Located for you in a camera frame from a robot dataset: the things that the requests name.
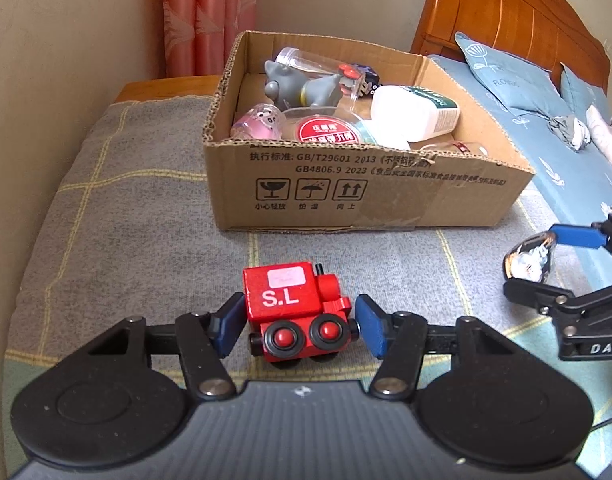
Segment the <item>brown cardboard box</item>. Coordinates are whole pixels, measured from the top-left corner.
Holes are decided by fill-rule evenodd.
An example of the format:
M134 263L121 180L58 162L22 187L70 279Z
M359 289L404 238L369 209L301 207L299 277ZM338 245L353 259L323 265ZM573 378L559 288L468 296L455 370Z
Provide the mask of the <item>brown cardboard box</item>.
M455 138L481 143L485 153L233 139L233 122L265 97L263 65L285 47L369 65L387 84L448 96L461 110ZM499 122L432 58L330 36L237 36L205 119L203 145L210 204L222 230L494 226L534 177Z

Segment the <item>transparent correction tape dispenser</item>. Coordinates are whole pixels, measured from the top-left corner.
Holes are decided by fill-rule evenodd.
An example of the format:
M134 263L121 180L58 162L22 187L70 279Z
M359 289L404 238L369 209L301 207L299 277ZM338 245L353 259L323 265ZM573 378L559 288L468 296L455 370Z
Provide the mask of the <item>transparent correction tape dispenser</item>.
M550 273L554 248L556 236L551 231L540 232L522 240L504 256L504 278L543 283Z

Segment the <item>grey elephant figurine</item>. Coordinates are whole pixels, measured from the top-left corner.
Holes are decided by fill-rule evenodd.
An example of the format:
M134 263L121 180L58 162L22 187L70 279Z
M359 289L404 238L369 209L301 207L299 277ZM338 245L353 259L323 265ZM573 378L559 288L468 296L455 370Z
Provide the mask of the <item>grey elephant figurine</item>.
M340 74L309 78L305 73L268 60L263 92L279 110L296 107L336 106L342 99Z

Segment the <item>blue patterned pillow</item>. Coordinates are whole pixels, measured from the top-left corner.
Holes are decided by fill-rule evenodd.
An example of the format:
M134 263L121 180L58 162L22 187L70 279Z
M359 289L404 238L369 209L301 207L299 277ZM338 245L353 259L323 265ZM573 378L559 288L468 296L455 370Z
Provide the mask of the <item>blue patterned pillow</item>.
M551 118L571 114L549 74L539 66L481 44L463 32L455 33L455 43L474 77L513 115Z

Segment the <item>small glass bottle brown label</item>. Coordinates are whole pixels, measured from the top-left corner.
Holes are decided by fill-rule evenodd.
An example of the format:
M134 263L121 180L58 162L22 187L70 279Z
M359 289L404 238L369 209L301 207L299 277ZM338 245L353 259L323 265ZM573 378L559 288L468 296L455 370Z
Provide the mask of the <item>small glass bottle brown label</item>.
M417 148L417 151L423 153L443 153L443 154L459 154L459 155L480 155L487 157L488 151L483 144L478 142L462 142L462 141L443 141L436 143L425 143Z

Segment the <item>grey plaid blanket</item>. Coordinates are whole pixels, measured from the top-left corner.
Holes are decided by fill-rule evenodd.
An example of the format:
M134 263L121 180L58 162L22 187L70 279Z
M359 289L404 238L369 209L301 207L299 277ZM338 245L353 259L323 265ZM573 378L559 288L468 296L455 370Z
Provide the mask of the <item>grey plaid blanket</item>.
M450 325L474 315L576 380L598 430L580 456L612 465L612 361L559 360L548 320L508 304L501 260L554 222L534 186L492 229L279 234L222 232L205 177L206 98L114 104L82 143L34 243L10 322L2 404L128 315L166 324L214 310L246 266L316 261L348 296Z

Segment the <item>pink patterned curtain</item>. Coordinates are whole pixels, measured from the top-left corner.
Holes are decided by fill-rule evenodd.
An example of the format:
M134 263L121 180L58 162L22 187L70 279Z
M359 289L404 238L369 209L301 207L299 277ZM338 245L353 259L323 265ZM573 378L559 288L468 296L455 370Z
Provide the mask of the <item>pink patterned curtain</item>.
M217 75L235 37L253 29L257 0L163 0L166 75Z

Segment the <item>pink glitter bottle keychain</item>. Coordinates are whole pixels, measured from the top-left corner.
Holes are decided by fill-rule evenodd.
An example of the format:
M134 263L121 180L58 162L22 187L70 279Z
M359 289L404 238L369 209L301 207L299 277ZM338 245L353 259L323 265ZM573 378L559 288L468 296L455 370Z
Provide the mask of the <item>pink glitter bottle keychain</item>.
M285 115L273 104L251 107L231 128L230 136L242 140L280 140Z

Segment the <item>grey crumpled cloth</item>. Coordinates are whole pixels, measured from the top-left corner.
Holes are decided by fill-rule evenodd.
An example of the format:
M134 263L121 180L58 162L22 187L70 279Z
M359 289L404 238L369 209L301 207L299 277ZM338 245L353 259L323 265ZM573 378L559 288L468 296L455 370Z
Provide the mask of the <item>grey crumpled cloth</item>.
M591 142L588 127L573 114L551 117L548 121L548 127L574 152L583 150Z

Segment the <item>clear plastic jar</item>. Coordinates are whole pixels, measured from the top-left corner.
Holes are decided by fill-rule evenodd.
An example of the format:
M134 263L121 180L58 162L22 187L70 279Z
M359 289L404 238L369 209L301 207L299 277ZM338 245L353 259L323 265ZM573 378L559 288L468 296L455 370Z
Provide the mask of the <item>clear plastic jar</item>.
M338 71L338 65L346 63L327 58L319 54L313 54L300 50L294 47L283 48L275 57L274 62L278 62L292 68L296 68L305 73L309 78L342 74ZM345 96L350 99L350 102L355 103L357 99L352 99L350 96Z

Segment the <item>wooden bed headboard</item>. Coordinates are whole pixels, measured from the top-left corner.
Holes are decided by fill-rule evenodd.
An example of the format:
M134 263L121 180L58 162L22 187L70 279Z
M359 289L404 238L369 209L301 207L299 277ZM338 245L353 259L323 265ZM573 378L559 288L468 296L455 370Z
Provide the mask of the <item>wooden bed headboard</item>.
M456 32L548 70L555 84L568 67L609 87L606 50L566 0L425 0L411 51L461 60Z

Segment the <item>red lidded plastic cup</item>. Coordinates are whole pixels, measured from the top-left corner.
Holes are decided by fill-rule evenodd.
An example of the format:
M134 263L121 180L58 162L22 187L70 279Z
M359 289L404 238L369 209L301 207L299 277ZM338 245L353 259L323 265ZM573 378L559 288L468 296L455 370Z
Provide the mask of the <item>red lidded plastic cup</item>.
M301 143L374 144L364 120L340 107L295 107L284 112L282 139Z

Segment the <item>red toy train engine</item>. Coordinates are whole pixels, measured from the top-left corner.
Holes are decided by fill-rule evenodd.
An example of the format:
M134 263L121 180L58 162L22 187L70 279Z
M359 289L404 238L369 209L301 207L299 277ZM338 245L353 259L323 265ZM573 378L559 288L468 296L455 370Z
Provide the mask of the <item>red toy train engine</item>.
M308 261L251 266L242 273L248 346L278 368L327 362L360 335L353 305L334 274Z

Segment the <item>mint green oval case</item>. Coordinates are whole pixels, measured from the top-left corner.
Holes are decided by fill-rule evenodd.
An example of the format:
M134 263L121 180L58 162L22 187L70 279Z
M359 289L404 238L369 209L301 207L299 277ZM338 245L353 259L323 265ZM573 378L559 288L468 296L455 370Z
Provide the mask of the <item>mint green oval case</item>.
M387 122L376 122L374 119L364 119L357 126L364 143L394 148L394 150L409 151L410 144L405 136Z

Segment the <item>white medical cotton swab jar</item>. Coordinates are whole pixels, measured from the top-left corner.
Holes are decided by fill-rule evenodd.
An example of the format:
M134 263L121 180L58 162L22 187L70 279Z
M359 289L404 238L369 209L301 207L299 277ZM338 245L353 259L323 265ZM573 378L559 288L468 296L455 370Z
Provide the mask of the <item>white medical cotton swab jar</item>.
M397 140L417 143L455 130L460 106L423 87L384 84L374 91L370 115L374 125Z

